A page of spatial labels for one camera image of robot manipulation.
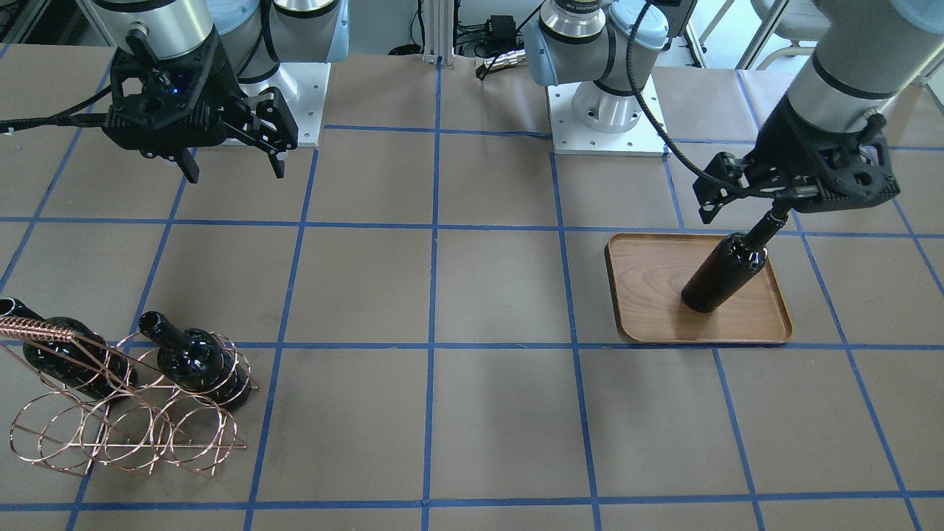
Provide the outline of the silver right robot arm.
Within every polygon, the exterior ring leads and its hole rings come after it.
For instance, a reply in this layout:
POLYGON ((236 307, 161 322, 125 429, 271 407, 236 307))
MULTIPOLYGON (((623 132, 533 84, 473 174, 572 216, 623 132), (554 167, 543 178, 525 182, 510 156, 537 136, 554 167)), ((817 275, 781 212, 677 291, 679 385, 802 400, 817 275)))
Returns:
POLYGON ((313 89, 298 70, 350 53, 347 1, 94 1, 116 45, 101 130, 118 147, 178 165, 239 142, 274 175, 302 140, 313 89))

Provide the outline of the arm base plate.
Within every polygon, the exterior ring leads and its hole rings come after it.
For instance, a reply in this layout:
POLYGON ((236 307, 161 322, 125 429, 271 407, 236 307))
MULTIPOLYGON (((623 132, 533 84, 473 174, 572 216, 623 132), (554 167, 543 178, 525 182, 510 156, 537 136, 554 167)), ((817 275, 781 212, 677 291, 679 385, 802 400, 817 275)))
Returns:
POLYGON ((554 151, 566 155, 663 156, 665 142, 648 121, 627 74, 546 88, 554 151))
POLYGON ((277 87, 298 125, 297 147, 316 148, 322 131, 330 63, 281 63, 266 80, 241 83, 247 95, 277 87))

